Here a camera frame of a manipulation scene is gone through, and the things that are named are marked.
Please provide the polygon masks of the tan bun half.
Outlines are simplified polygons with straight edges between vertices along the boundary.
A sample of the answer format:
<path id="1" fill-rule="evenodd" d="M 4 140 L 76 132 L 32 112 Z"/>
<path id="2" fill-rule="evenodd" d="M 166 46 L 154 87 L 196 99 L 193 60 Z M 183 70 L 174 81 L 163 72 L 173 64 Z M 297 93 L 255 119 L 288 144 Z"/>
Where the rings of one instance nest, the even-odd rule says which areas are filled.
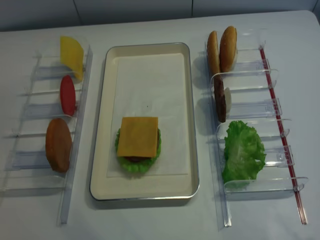
<path id="1" fill-rule="evenodd" d="M 207 59 L 212 75 L 220 72 L 220 56 L 218 49 L 218 36 L 216 31 L 212 31 L 207 41 Z"/>
<path id="2" fill-rule="evenodd" d="M 233 69 L 237 54 L 237 30 L 231 25 L 224 30 L 220 39 L 219 60 L 222 72 Z"/>

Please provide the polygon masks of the green lettuce leaf on tray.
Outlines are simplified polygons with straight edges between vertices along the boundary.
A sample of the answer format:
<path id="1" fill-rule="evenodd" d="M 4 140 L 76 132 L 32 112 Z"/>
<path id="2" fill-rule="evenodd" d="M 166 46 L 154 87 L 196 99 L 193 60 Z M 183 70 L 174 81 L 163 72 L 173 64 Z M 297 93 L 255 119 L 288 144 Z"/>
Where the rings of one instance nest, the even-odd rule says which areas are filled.
<path id="1" fill-rule="evenodd" d="M 114 144 L 116 156 L 117 156 L 117 150 L 118 150 L 119 135 L 120 135 L 120 129 L 118 129 L 118 131 L 117 131 L 116 138 L 115 138 L 115 144 Z M 120 156 L 117 156 L 117 160 L 118 160 L 120 166 L 123 169 L 125 169 L 126 171 L 128 171 L 130 173 L 134 173 L 134 174 L 144 174 L 156 162 L 158 157 L 157 158 L 152 157 L 149 160 L 136 162 L 136 163 L 130 162 L 127 159 L 125 159 L 125 157 L 120 157 Z"/>

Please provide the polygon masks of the clear acrylic left rack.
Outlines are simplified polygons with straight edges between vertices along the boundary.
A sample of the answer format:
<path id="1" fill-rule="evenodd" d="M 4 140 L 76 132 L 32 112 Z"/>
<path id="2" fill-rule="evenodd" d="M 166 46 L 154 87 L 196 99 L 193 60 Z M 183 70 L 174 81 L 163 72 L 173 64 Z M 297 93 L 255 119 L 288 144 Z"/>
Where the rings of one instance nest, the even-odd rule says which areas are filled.
<path id="1" fill-rule="evenodd" d="M 60 37 L 44 43 L 22 59 L 0 62 L 0 195 L 61 193 L 59 221 L 66 224 L 84 121 L 93 52 L 87 39 L 71 35 L 84 51 L 83 79 L 60 62 Z M 75 113 L 64 114 L 62 78 L 75 88 Z M 51 120 L 62 118 L 70 131 L 69 169 L 52 170 L 46 157 L 46 132 Z"/>

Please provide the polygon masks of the white paper tray liner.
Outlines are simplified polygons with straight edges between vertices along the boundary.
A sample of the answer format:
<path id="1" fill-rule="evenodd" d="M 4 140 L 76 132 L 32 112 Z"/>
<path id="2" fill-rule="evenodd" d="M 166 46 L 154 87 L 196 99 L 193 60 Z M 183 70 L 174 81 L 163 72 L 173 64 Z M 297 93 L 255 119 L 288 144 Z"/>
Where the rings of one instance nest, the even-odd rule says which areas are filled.
<path id="1" fill-rule="evenodd" d="M 147 175 L 185 174 L 190 147 L 185 61 L 181 53 L 118 59 L 111 140 L 124 117 L 157 117 L 161 153 Z"/>

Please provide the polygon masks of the orange cheese slice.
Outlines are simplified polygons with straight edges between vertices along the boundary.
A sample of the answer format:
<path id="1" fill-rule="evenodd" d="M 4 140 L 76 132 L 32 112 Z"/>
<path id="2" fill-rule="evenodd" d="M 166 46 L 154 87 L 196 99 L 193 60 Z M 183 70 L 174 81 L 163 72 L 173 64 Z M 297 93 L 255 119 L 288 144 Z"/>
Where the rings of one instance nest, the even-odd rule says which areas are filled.
<path id="1" fill-rule="evenodd" d="M 153 158 L 158 146 L 157 117 L 123 117 L 117 148 L 118 157 Z"/>

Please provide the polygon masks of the cream metal tray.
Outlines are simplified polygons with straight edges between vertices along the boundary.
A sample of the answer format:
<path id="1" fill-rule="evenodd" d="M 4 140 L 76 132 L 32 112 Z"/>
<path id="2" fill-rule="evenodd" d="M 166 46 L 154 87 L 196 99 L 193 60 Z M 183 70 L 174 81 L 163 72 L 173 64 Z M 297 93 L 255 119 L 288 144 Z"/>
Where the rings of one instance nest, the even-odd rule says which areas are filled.
<path id="1" fill-rule="evenodd" d="M 189 199 L 199 188 L 190 49 L 182 42 L 112 47 L 105 57 L 90 178 L 98 201 Z M 144 174 L 124 170 L 124 117 L 157 117 L 161 153 Z"/>

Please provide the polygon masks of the white round slice in rack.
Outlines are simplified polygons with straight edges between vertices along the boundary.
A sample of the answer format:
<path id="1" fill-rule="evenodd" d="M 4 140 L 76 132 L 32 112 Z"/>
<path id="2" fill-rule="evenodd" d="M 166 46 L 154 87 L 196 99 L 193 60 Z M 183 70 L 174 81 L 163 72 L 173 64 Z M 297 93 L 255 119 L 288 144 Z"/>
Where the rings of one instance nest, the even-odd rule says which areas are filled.
<path id="1" fill-rule="evenodd" d="M 225 105 L 226 105 L 226 114 L 229 114 L 232 108 L 232 96 L 229 87 L 224 89 L 224 98 L 225 98 Z"/>

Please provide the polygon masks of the clear acrylic rack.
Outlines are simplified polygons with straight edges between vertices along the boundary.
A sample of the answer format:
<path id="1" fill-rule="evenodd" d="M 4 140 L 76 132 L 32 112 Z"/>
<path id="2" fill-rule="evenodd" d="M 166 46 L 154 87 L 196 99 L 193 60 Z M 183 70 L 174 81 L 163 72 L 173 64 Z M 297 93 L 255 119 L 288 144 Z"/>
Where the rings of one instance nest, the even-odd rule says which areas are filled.
<path id="1" fill-rule="evenodd" d="M 265 54 L 265 40 L 261 29 L 237 32 L 237 57 L 232 70 L 212 75 L 204 43 L 208 102 L 208 145 L 213 181 L 214 200 L 220 228 L 232 225 L 231 201 L 280 199 L 295 196 L 302 224 L 307 224 L 300 192 L 308 182 L 298 177 L 294 157 L 287 137 L 290 120 L 282 118 L 280 100 L 275 94 L 279 72 L 271 68 Z M 220 122 L 216 111 L 214 77 L 220 76 L 223 88 L 229 88 L 232 106 L 225 122 Z M 233 180 L 224 183 L 225 137 L 232 121 L 243 121 L 254 127 L 264 145 L 265 166 L 255 180 Z"/>
<path id="2" fill-rule="evenodd" d="M 22 59 L 0 62 L 0 195 L 61 193 L 59 221 L 66 224 L 84 121 L 93 52 L 87 39 L 71 35 L 84 51 L 83 79 L 60 62 L 60 37 L 44 43 Z M 64 114 L 62 78 L 75 88 L 75 113 Z M 62 118 L 70 131 L 69 169 L 52 170 L 46 157 L 46 132 L 51 120 Z"/>

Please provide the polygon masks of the brown meat patty in rack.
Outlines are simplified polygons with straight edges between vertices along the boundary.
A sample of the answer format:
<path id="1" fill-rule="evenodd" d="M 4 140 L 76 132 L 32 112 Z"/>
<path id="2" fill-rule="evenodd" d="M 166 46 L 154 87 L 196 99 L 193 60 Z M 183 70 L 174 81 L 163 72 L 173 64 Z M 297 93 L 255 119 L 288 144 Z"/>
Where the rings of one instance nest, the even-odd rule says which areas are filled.
<path id="1" fill-rule="evenodd" d="M 220 75 L 215 76 L 213 81 L 214 81 L 214 99 L 215 99 L 218 120 L 221 123 L 224 123 L 226 121 L 227 107 L 226 107 L 223 81 Z"/>

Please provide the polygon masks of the large green lettuce leaf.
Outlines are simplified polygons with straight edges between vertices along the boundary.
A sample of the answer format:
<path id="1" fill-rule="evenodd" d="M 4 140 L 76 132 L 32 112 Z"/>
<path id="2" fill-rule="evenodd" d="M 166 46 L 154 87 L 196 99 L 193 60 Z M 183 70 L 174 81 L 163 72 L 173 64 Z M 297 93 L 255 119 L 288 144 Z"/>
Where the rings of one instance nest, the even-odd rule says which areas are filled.
<path id="1" fill-rule="evenodd" d="M 266 162 L 265 147 L 257 130 L 241 120 L 232 121 L 225 140 L 224 183 L 256 180 Z"/>

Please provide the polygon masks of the tan bun half left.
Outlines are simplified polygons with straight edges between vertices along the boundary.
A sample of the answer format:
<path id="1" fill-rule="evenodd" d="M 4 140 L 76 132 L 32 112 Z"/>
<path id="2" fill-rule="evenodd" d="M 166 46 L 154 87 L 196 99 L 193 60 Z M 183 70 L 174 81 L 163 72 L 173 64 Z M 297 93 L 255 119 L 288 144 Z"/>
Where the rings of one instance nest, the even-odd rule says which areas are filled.
<path id="1" fill-rule="evenodd" d="M 220 72 L 220 56 L 218 49 L 218 36 L 216 31 L 212 31 L 207 41 L 207 59 L 212 75 Z"/>

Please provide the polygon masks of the brown bun half left rack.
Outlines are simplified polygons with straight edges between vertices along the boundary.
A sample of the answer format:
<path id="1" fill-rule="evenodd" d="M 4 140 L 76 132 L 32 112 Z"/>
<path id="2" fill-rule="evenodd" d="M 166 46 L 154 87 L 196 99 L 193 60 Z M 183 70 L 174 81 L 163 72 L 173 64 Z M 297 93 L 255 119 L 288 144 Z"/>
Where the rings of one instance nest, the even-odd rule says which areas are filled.
<path id="1" fill-rule="evenodd" d="M 53 171 L 66 173 L 70 167 L 71 133 L 62 118 L 50 121 L 45 136 L 45 155 Z"/>

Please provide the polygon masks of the tan bun half right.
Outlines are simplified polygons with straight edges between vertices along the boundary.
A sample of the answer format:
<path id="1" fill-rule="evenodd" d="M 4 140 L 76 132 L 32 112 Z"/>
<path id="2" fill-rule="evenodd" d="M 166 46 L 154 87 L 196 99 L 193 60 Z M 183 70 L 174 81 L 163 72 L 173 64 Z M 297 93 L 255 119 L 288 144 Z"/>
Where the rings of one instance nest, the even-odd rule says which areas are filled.
<path id="1" fill-rule="evenodd" d="M 231 25 L 224 30 L 220 39 L 219 60 L 222 72 L 233 69 L 237 54 L 237 30 Z"/>

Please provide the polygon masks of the clear acrylic right rack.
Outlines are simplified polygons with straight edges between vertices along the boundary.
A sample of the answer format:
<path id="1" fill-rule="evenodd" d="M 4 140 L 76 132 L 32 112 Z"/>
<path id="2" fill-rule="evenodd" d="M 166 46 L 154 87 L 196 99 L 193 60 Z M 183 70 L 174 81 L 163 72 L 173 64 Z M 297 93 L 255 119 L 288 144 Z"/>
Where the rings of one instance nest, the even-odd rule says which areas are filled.
<path id="1" fill-rule="evenodd" d="M 279 72 L 271 68 L 265 54 L 265 40 L 261 29 L 237 32 L 237 57 L 232 70 L 212 75 L 204 43 L 208 102 L 208 145 L 213 181 L 214 200 L 220 228 L 232 225 L 231 201 L 280 199 L 295 196 L 302 224 L 307 224 L 300 192 L 308 182 L 298 177 L 294 157 L 287 137 L 290 120 L 282 118 L 280 100 L 275 94 Z M 216 111 L 214 77 L 220 76 L 223 88 L 229 88 L 232 106 L 225 122 L 220 122 Z M 254 127 L 264 145 L 265 166 L 255 180 L 233 180 L 224 183 L 225 137 L 232 121 L 243 121 Z"/>

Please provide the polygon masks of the brown meat patty on tray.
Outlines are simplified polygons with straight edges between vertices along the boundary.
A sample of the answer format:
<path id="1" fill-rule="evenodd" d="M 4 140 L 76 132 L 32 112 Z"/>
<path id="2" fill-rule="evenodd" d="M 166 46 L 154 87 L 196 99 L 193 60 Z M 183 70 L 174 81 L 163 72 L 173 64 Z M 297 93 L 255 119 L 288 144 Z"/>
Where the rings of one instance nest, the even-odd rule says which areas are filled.
<path id="1" fill-rule="evenodd" d="M 156 149 L 156 156 L 158 158 L 161 153 L 161 131 L 160 129 L 157 130 L 157 149 Z M 139 163 L 142 161 L 150 160 L 152 157 L 142 157 L 142 156 L 125 156 L 126 160 L 132 163 Z"/>

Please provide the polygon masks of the red tomato slice in rack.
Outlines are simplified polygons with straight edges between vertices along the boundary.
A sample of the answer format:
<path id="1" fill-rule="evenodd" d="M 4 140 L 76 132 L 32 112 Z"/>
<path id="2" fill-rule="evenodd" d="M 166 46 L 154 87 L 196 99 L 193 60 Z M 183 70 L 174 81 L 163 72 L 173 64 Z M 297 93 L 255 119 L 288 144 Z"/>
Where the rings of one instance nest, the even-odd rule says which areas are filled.
<path id="1" fill-rule="evenodd" d="M 59 96 L 63 113 L 73 116 L 76 111 L 76 91 L 69 75 L 65 75 L 61 80 Z"/>

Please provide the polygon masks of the yellow cheese slice in rack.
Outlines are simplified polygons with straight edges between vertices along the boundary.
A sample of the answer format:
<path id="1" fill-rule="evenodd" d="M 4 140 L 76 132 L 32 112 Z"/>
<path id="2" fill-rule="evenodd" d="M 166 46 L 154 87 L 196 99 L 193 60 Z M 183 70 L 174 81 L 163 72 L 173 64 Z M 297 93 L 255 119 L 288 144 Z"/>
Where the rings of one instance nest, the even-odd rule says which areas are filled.
<path id="1" fill-rule="evenodd" d="M 60 37 L 60 62 L 72 70 L 78 81 L 83 80 L 84 49 L 80 43 L 70 37 Z"/>

